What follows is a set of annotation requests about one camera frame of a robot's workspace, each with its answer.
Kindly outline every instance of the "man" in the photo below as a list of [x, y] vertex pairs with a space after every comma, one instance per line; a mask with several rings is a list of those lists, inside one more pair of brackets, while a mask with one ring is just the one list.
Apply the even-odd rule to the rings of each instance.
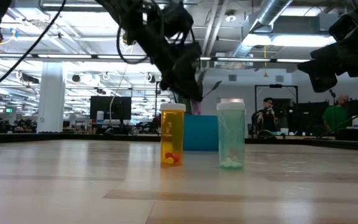
[[264, 99], [264, 108], [256, 114], [259, 130], [276, 131], [277, 118], [273, 110], [273, 98]]
[[[341, 95], [337, 99], [338, 104], [334, 106], [330, 106], [326, 109], [323, 114], [324, 126], [328, 131], [336, 128], [345, 120], [349, 119], [349, 115], [346, 111], [346, 104], [349, 101], [348, 95]], [[348, 124], [343, 124], [341, 128], [346, 128]]]

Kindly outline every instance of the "red pill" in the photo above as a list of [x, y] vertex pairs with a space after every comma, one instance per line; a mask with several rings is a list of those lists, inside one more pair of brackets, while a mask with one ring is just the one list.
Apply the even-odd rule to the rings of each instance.
[[172, 158], [174, 162], [179, 162], [180, 159], [179, 153], [173, 153]]
[[166, 159], [172, 158], [173, 160], [175, 160], [175, 158], [173, 158], [173, 154], [172, 154], [171, 152], [165, 153], [165, 158], [166, 158]]

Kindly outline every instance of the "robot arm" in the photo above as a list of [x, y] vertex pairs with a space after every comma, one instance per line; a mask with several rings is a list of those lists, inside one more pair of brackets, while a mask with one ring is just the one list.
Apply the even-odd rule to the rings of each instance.
[[[169, 88], [195, 101], [203, 99], [202, 92], [195, 81], [201, 47], [194, 40], [191, 31], [193, 18], [185, 10], [182, 2], [171, 2], [164, 9], [160, 9], [155, 1], [152, 1], [152, 4], [143, 0], [96, 0], [96, 2], [102, 5], [119, 24], [118, 34], [121, 29], [126, 31], [127, 41], [137, 42], [150, 61], [161, 71], [162, 90]], [[0, 23], [10, 3], [11, 0], [0, 0]], [[180, 34], [183, 36], [180, 42], [168, 43], [167, 39]], [[188, 34], [192, 34], [193, 43], [185, 44]]]

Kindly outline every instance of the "man in green shirt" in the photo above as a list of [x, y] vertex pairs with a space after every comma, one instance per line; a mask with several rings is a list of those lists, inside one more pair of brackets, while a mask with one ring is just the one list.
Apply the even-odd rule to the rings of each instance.
[[[328, 131], [336, 128], [338, 125], [349, 119], [349, 115], [345, 109], [349, 96], [341, 95], [338, 98], [338, 104], [330, 106], [323, 114], [324, 126]], [[346, 128], [348, 124], [343, 124], [341, 128]]]

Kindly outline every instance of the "white bottle cap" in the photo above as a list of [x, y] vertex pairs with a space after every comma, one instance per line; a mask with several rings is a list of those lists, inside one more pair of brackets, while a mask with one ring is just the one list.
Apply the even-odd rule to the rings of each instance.
[[181, 103], [163, 103], [161, 104], [160, 111], [165, 111], [165, 110], [186, 111], [186, 105]]
[[246, 105], [240, 102], [218, 103], [217, 110], [245, 110]]

